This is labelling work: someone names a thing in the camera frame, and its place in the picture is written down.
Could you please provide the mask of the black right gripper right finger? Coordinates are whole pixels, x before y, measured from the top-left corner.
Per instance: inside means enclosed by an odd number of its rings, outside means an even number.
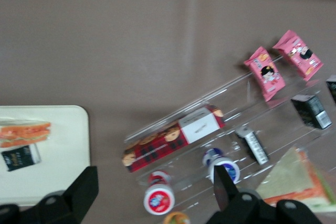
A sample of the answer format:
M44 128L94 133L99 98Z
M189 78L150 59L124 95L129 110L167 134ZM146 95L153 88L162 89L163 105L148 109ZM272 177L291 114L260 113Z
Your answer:
M306 223L321 221L303 203L280 200L275 207L255 191L240 192L224 166L214 167L214 193L219 206L207 223Z

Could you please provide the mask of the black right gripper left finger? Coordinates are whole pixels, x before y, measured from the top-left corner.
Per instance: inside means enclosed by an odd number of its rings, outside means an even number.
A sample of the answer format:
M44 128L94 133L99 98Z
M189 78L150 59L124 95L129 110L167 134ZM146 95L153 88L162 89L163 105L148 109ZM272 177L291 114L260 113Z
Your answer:
M21 211L16 204L1 205L1 223L81 223L99 193L98 170L86 167L62 194L51 194Z

